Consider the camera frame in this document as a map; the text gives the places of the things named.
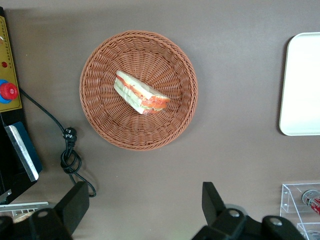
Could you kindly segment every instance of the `red button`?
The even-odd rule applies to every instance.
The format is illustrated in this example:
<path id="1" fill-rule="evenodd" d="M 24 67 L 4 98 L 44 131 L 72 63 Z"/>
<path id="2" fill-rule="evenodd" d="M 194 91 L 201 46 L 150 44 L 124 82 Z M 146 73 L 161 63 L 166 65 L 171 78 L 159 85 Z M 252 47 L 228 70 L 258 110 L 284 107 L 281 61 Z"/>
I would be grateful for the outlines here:
<path id="1" fill-rule="evenodd" d="M 10 82 L 2 83 L 0 85 L 0 95 L 6 100 L 14 100 L 18 97 L 18 89 Z"/>

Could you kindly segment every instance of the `gray tabletop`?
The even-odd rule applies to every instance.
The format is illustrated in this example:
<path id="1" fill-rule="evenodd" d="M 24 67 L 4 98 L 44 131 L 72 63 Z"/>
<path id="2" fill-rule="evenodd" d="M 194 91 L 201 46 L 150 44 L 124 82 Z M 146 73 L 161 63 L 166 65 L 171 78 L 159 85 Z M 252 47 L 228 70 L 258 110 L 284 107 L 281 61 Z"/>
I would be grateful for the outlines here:
<path id="1" fill-rule="evenodd" d="M 320 32 L 320 1 L 25 0 L 5 8 L 20 86 L 78 130 L 81 172 L 97 188 L 77 240 L 187 240 L 206 224 L 202 182 L 260 221 L 280 211 L 281 185 L 319 181 L 319 136 L 283 135 L 279 113 L 286 47 Z M 157 32 L 191 60 L 198 106 L 184 133 L 136 152 L 102 139 L 79 97 L 92 51 L 126 31 Z M 59 128 L 23 99 L 44 170 L 17 202 L 58 202 L 72 187 L 60 168 Z"/>

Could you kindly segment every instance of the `sandwich slice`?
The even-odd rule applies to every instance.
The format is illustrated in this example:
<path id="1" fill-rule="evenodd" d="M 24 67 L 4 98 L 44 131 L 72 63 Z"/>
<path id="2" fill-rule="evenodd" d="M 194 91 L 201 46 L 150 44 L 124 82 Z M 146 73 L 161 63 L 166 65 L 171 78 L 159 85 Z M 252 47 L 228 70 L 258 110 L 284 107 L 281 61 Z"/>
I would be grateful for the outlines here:
<path id="1" fill-rule="evenodd" d="M 116 72 L 113 87 L 140 114 L 160 113 L 170 102 L 166 95 L 123 71 Z"/>

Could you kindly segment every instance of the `wicker basket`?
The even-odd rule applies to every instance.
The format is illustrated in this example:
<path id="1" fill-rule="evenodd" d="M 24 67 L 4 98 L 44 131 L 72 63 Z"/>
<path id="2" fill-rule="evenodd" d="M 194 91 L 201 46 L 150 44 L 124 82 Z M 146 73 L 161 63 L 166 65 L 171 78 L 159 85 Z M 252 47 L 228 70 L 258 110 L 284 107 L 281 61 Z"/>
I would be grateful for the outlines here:
<path id="1" fill-rule="evenodd" d="M 165 112 L 137 113 L 114 89 L 117 70 L 171 98 Z M 124 149 L 146 151 L 176 139 L 194 116 L 198 84 L 183 51 L 166 37 L 126 31 L 105 40 L 88 58 L 80 79 L 83 111 L 95 131 Z"/>

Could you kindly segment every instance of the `screw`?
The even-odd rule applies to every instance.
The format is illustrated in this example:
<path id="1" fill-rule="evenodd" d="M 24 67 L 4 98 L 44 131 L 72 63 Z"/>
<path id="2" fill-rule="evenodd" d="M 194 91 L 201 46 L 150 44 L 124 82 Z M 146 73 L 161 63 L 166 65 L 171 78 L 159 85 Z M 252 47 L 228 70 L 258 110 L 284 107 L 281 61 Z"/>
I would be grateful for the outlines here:
<path id="1" fill-rule="evenodd" d="M 38 218 L 43 218 L 43 217 L 45 217 L 45 216 L 47 216 L 48 215 L 48 212 L 47 211 L 41 211 L 41 212 L 39 212 L 39 214 L 38 214 Z"/>
<path id="2" fill-rule="evenodd" d="M 282 221 L 280 221 L 280 220 L 279 220 L 278 218 L 276 218 L 276 217 L 270 218 L 270 222 L 271 222 L 273 225 L 282 226 Z"/>
<path id="3" fill-rule="evenodd" d="M 236 210 L 230 210 L 230 211 L 229 211 L 229 214 L 230 214 L 232 217 L 234 217 L 234 218 L 240 217 L 240 213 L 237 212 Z"/>

